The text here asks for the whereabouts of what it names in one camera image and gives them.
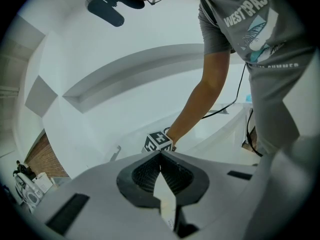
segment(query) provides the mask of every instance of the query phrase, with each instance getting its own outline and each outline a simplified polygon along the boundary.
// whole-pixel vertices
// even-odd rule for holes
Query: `gray t-shirt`
[[[207,6],[199,8],[204,53],[232,47],[245,61],[258,139],[268,154],[274,154],[299,136],[283,98],[304,72],[315,48],[285,0],[205,2]]]

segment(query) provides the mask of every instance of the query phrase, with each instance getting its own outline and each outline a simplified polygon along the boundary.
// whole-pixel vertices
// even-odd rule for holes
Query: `white object on floor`
[[[176,197],[160,172],[155,181],[153,196],[161,201],[161,217],[171,230],[175,227]]]
[[[48,178],[45,172],[39,173],[34,180],[34,183],[41,189],[45,194],[53,186],[53,183]]]

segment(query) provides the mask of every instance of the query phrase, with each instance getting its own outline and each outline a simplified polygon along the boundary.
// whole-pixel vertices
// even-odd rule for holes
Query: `white box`
[[[41,172],[37,175],[34,183],[41,189],[45,194],[53,186],[51,180],[48,178],[45,172]]]

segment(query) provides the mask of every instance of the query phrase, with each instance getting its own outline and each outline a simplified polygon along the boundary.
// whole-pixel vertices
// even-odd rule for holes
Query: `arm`
[[[189,132],[216,102],[227,78],[229,59],[229,51],[204,56],[202,79],[166,133],[173,140],[173,145]]]

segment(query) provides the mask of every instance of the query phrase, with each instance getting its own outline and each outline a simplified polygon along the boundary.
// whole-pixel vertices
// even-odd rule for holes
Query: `person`
[[[289,4],[285,0],[200,0],[198,19],[204,41],[203,74],[166,133],[174,145],[217,100],[231,49],[249,71],[258,152],[274,154],[297,139],[298,128],[283,98],[305,71],[315,47]]]
[[[27,168],[23,164],[21,164],[19,160],[16,161],[16,165],[17,165],[16,170],[18,171],[18,173],[22,173],[22,174],[27,173]]]

